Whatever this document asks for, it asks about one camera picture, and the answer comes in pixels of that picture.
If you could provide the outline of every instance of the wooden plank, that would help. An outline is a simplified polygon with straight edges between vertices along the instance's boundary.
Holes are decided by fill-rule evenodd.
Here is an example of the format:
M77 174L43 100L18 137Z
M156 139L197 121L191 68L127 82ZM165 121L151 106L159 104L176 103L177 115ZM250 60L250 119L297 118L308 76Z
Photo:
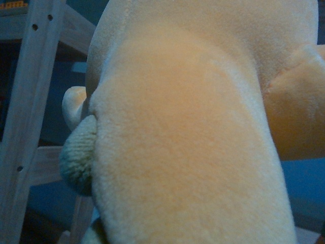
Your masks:
M59 168L61 146L42 146L37 148L34 169L30 174L30 185L38 186L62 180Z
M22 39L27 14L0 17L0 41Z
M66 6L63 29L60 36L61 42L88 55L90 41L95 29L95 25L68 5Z
M0 242L5 244L19 242L65 4L29 4L0 154Z
M27 14L24 11L1 10L0 11L0 41L22 39ZM88 55L90 41L96 26L86 20L74 9L66 5L63 19L63 29L60 41L75 50Z
M91 197L77 196L69 244L79 244L81 242L83 235L90 226L93 208Z

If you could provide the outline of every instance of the plush paw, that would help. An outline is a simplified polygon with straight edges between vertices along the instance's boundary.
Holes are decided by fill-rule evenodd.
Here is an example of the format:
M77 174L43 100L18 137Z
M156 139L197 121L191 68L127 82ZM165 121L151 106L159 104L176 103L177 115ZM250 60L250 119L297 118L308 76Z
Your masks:
M91 195L91 166L96 134L96 118L90 115L72 132L60 154L62 178L81 195Z
M109 244L101 219L96 219L85 233L81 244Z

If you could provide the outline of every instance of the plush arm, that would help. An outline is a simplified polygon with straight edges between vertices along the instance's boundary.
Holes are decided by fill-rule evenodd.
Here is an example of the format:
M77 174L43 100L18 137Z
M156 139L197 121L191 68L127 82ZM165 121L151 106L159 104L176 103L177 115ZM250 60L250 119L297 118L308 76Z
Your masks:
M288 70L264 95L273 140L281 160L325 157L324 46L296 51Z
M73 86L66 91L62 112L68 127L73 131L88 114L88 98L84 86Z

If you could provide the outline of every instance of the plush toy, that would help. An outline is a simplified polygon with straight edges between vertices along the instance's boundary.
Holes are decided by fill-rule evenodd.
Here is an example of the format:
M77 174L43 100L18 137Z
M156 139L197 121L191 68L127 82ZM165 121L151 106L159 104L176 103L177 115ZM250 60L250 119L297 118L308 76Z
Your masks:
M316 0L110 0L63 99L84 243L295 244L279 158L325 156L317 23Z

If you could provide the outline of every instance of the yellow object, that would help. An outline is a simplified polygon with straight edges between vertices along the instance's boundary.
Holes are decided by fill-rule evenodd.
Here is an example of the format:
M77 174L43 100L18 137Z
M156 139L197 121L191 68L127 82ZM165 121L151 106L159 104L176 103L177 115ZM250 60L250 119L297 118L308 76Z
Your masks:
M111 244L297 243L280 158L325 157L317 27L316 0L109 1L61 164Z
M11 9L11 8L20 8L20 7L26 7L28 4L24 4L24 1L15 1L15 2L8 2L4 4L5 9Z

